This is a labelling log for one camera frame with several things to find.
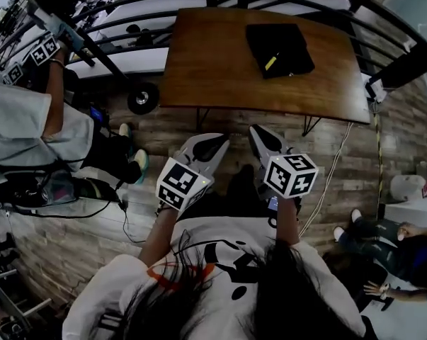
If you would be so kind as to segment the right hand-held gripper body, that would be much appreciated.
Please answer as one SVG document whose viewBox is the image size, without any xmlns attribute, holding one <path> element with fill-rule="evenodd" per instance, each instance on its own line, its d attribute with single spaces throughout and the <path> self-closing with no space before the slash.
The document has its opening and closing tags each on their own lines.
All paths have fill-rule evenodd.
<svg viewBox="0 0 427 340">
<path fill-rule="evenodd" d="M 309 194 L 319 168 L 307 154 L 277 154 L 269 157 L 262 184 L 284 199 Z"/>
</svg>

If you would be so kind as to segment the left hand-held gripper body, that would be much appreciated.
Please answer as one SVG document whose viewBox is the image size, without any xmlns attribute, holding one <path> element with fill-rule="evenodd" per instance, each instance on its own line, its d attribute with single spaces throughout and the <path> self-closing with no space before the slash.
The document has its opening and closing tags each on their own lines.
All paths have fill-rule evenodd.
<svg viewBox="0 0 427 340">
<path fill-rule="evenodd" d="M 169 157 L 156 183 L 156 197 L 177 211 L 200 200 L 214 183 L 215 160 L 201 161 L 182 151 Z"/>
</svg>

